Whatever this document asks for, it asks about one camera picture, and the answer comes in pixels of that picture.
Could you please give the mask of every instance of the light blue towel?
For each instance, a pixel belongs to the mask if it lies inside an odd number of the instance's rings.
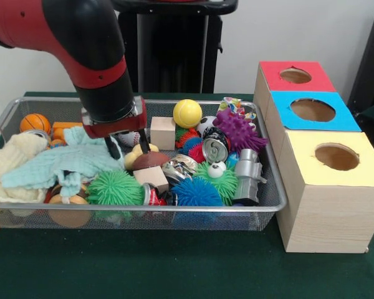
[[[80,191],[83,179],[94,178],[102,171],[124,168],[122,154],[120,159],[113,159],[104,140],[90,139],[83,128],[64,130],[64,136],[68,146],[44,151],[4,174],[2,186],[40,189],[50,188],[58,181],[62,186],[61,196],[73,196]]]

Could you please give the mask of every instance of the red spiky ball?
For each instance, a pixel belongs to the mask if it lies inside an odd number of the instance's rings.
[[[205,161],[204,154],[202,152],[202,142],[194,146],[188,151],[188,156],[193,158],[197,163],[202,163]]]
[[[249,120],[245,120],[244,115],[231,113],[230,108],[219,112],[213,125],[226,134],[231,142],[231,151],[236,151],[238,154],[244,148],[260,152],[268,142],[267,139],[259,137],[257,132],[252,130]]]

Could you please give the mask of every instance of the orange ball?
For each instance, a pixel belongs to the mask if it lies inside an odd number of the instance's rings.
[[[58,128],[58,129],[55,129],[53,134],[52,134],[52,139],[60,139],[60,140],[64,140],[65,141],[65,138],[64,138],[64,129],[63,128]]]
[[[28,114],[22,119],[21,124],[19,125],[20,132],[27,130],[42,130],[47,134],[51,134],[50,122],[41,114]]]

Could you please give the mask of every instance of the yellow box top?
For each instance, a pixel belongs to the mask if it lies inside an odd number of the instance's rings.
[[[306,184],[374,187],[374,148],[365,133],[287,131]]]

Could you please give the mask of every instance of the purple spiky ball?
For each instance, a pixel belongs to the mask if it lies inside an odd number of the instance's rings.
[[[231,151],[236,151],[238,154],[244,148],[260,152],[268,142],[252,130],[249,120],[245,120],[244,115],[232,113],[230,108],[220,111],[213,124],[226,134],[230,139]]]

